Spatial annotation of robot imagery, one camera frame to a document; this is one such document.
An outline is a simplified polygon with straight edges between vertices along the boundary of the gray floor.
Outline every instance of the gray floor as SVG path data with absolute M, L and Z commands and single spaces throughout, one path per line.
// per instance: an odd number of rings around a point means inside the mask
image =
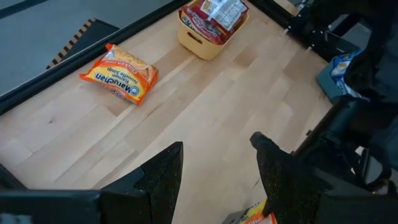
M 124 27 L 171 0 L 49 0 L 0 19 L 0 95 L 36 77 L 90 18 Z M 21 0 L 0 1 L 0 9 Z

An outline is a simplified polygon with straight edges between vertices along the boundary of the orange package corner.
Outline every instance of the orange package corner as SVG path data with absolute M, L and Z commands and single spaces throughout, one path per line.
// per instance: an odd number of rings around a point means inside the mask
M 82 80 L 99 83 L 125 100 L 140 105 L 155 85 L 159 71 L 114 44 L 106 44 L 108 53 L 97 60 Z

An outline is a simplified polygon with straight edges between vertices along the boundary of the light wood grain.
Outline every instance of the light wood grain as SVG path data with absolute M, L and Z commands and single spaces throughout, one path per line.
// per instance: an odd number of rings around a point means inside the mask
M 326 65 L 251 8 L 212 61 L 177 41 L 173 13 L 121 44 L 160 70 L 141 106 L 78 74 L 0 117 L 0 162 L 32 189 L 98 189 L 174 141 L 184 142 L 174 223 L 221 223 L 264 198 L 250 135 L 294 150 L 330 108 L 315 81 Z

